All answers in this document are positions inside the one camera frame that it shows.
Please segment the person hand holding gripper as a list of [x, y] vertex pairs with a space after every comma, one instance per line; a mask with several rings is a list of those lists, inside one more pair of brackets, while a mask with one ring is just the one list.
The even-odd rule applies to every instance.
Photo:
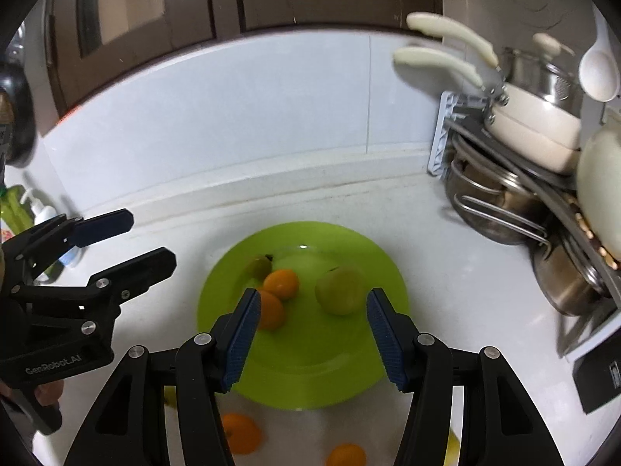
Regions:
[[[4, 382], [0, 382], [0, 391], [2, 396], [5, 396], [10, 400], [15, 399], [13, 389], [7, 386]], [[38, 386], [35, 389], [35, 397], [40, 405], [50, 406], [56, 404], [56, 402], [60, 400], [63, 392], [64, 382], [55, 381]]]

